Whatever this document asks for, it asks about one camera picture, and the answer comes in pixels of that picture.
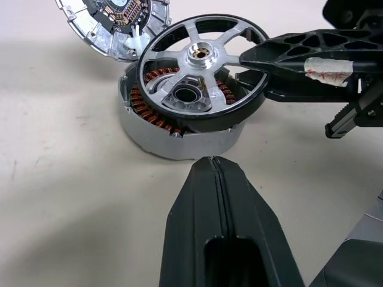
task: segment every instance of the tape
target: tape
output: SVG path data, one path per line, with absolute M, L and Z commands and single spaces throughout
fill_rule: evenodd
M 352 75 L 353 61 L 308 58 L 305 62 L 306 76 L 323 84 L 343 87 L 347 86 L 345 80 Z

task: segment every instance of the copper coil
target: copper coil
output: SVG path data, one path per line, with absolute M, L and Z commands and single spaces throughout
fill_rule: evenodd
M 179 70 L 179 68 L 166 68 L 147 73 L 144 80 L 145 85 L 148 84 L 151 80 L 163 74 L 177 73 Z M 220 90 L 224 94 L 226 98 L 226 103 L 228 105 L 234 104 L 236 102 L 236 98 L 232 91 L 221 81 L 217 81 L 217 85 L 218 88 L 220 88 Z M 179 133 L 181 135 L 185 133 L 185 130 L 180 129 L 177 126 L 171 125 L 169 123 L 171 122 L 169 118 L 158 113 L 151 106 L 145 103 L 144 98 L 137 85 L 135 85 L 130 92 L 130 102 L 135 112 L 149 123 L 155 124 L 157 127 L 166 129 L 169 131 L 169 133 Z

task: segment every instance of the circuit board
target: circuit board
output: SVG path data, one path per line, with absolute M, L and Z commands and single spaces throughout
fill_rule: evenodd
M 111 33 L 132 35 L 132 28 L 145 26 L 150 13 L 150 0 L 86 0 L 88 11 Z

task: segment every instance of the copper winding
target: copper winding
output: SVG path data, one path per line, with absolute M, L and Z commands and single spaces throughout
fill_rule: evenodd
M 151 80 L 168 73 L 176 73 L 180 69 L 178 68 L 166 68 L 166 69 L 158 69 L 156 71 L 150 72 L 146 74 L 145 77 L 145 85 L 147 85 Z M 236 98 L 232 91 L 221 81 L 217 81 L 218 88 L 223 92 L 226 103 L 228 105 L 232 105 L 236 102 Z M 151 106 L 149 106 L 145 101 L 141 92 L 139 91 L 137 85 L 135 85 L 130 92 L 130 104 L 134 111 L 140 115 L 143 119 L 148 121 L 151 124 L 155 124 L 157 127 L 161 127 L 163 129 L 168 130 L 170 133 L 179 133 L 183 135 L 185 130 L 181 130 L 179 127 L 171 124 L 172 120 L 168 117 L 160 114 L 155 111 Z

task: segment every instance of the white table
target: white table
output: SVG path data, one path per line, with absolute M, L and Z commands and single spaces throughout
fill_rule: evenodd
M 171 16 L 236 14 L 277 36 L 330 27 L 323 5 L 173 0 Z M 0 285 L 157 286 L 166 216 L 193 162 L 126 136 L 126 65 L 84 44 L 54 0 L 1 6 Z M 267 101 L 224 155 L 275 211 L 306 284 L 383 187 L 382 130 L 325 137 L 341 107 Z

